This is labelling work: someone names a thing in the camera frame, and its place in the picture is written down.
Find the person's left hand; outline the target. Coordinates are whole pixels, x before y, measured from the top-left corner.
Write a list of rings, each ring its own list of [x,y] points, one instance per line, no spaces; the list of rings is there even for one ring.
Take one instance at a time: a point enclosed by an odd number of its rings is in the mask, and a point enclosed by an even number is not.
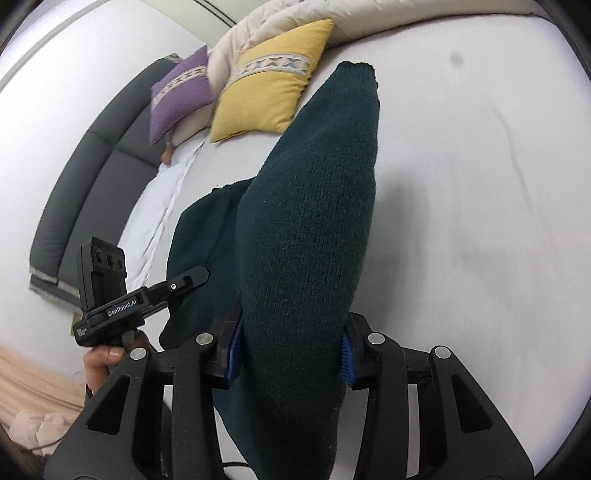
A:
[[[116,367],[126,356],[123,347],[98,345],[88,350],[83,357],[85,389],[88,398],[92,398],[110,375],[110,369]]]

